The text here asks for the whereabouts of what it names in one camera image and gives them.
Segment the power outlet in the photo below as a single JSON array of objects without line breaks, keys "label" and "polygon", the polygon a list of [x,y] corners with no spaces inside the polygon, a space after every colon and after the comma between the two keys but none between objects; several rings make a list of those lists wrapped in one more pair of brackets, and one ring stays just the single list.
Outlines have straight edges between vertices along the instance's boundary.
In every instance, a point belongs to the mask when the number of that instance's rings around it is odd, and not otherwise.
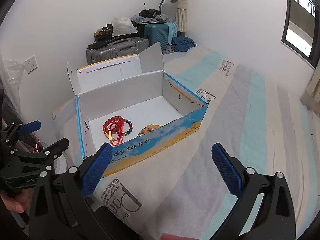
[{"label": "power outlet", "polygon": [[26,70],[28,74],[34,71],[38,67],[35,56],[32,56],[30,59],[27,59],[24,62],[24,65],[26,66]]}]

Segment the box flap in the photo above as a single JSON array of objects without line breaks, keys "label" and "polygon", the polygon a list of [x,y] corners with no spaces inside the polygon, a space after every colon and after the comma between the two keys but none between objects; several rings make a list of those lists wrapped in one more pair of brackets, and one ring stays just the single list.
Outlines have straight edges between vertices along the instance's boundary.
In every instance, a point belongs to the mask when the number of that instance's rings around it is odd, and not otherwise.
[{"label": "box flap", "polygon": [[164,64],[160,43],[142,51],[101,61],[81,68],[67,66],[69,79],[75,95],[143,73],[163,71]]},{"label": "box flap", "polygon": [[139,53],[141,70],[143,73],[164,70],[163,56],[160,42],[157,42]]}]

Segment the window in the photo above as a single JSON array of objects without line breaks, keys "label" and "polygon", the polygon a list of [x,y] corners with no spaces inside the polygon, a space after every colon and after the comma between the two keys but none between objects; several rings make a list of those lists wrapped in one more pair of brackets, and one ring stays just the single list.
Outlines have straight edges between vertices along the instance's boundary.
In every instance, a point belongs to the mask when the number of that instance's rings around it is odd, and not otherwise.
[{"label": "window", "polygon": [[313,0],[288,0],[282,42],[313,67],[320,58],[319,12]]}]

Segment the blue towel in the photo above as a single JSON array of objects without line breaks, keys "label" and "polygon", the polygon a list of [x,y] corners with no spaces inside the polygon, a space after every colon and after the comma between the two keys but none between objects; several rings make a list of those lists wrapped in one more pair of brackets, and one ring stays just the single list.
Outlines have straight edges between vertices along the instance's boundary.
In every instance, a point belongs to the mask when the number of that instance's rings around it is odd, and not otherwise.
[{"label": "blue towel", "polygon": [[177,52],[177,51],[186,52],[188,51],[188,49],[191,49],[195,46],[197,46],[195,42],[188,37],[180,36],[180,37],[172,38],[171,49],[173,49],[174,52]]},{"label": "blue towel", "polygon": [[177,24],[175,22],[166,22],[169,26],[169,35],[168,35],[168,43],[171,45],[171,41],[173,37],[177,37]]}]

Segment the finger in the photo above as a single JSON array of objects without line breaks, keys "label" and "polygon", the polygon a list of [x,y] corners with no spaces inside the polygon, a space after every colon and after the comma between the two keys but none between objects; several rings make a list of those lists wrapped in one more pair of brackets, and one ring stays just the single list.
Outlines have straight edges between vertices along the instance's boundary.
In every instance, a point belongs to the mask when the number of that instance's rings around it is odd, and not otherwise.
[{"label": "finger", "polygon": [[160,240],[196,240],[194,238],[187,238],[187,237],[179,237],[169,234],[162,234]]},{"label": "finger", "polygon": [[7,194],[0,193],[4,205],[8,210],[15,211],[18,213],[23,213],[22,205],[13,198],[7,196]]},{"label": "finger", "polygon": [[28,190],[22,190],[18,195],[16,195],[15,200],[22,205],[23,209],[30,207]]}]

